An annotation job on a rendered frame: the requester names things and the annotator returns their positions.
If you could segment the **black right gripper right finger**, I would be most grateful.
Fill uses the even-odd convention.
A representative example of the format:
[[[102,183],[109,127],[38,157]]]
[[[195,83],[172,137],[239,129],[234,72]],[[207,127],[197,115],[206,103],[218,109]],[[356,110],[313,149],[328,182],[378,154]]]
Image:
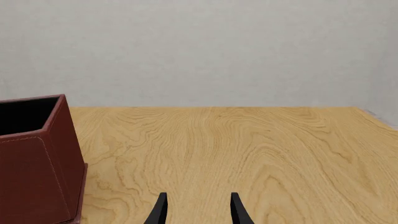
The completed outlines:
[[[254,224],[237,192],[231,193],[230,210],[233,224]]]

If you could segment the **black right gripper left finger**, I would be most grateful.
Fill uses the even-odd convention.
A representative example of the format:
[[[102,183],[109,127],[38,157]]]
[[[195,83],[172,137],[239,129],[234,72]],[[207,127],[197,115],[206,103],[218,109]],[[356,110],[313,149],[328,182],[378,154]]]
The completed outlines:
[[[167,193],[159,194],[158,199],[153,206],[149,216],[144,224],[165,224],[167,218]]]

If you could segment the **red-brown desk caddy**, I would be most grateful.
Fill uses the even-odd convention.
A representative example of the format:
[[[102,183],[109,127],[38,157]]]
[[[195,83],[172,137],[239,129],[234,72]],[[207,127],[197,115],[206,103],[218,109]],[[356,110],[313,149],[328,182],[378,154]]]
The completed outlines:
[[[81,224],[87,169],[65,95],[0,101],[0,224]]]

